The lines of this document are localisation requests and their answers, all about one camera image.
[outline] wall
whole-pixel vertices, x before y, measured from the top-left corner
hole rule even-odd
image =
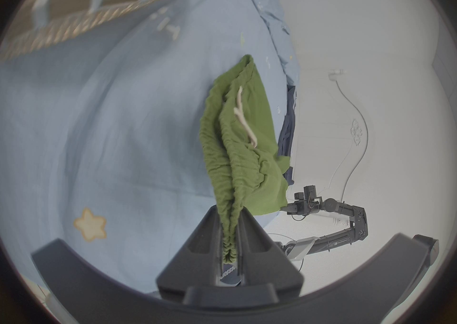
[[[366,209],[369,236],[306,257],[302,294],[346,275],[397,232],[439,239],[440,261],[457,211],[457,130],[448,102],[455,93],[449,88],[445,92],[432,67],[440,33],[437,11],[430,0],[280,1],[302,69],[300,92],[307,91],[310,70],[347,70],[351,101],[369,132],[367,152],[345,191],[347,203]],[[294,162],[304,165],[308,160]],[[313,184],[295,182],[295,188]],[[282,214],[266,230],[298,239],[338,227],[316,218],[295,222]],[[417,297],[439,261],[386,323]]]

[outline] blue bedsheet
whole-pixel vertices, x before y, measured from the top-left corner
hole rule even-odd
[[[164,0],[0,64],[0,236],[20,273],[43,284],[30,253],[61,238],[154,291],[215,204],[198,139],[214,79],[251,54],[278,137],[280,58],[295,57],[280,48],[252,0]],[[104,239],[75,227],[85,209],[105,220]]]

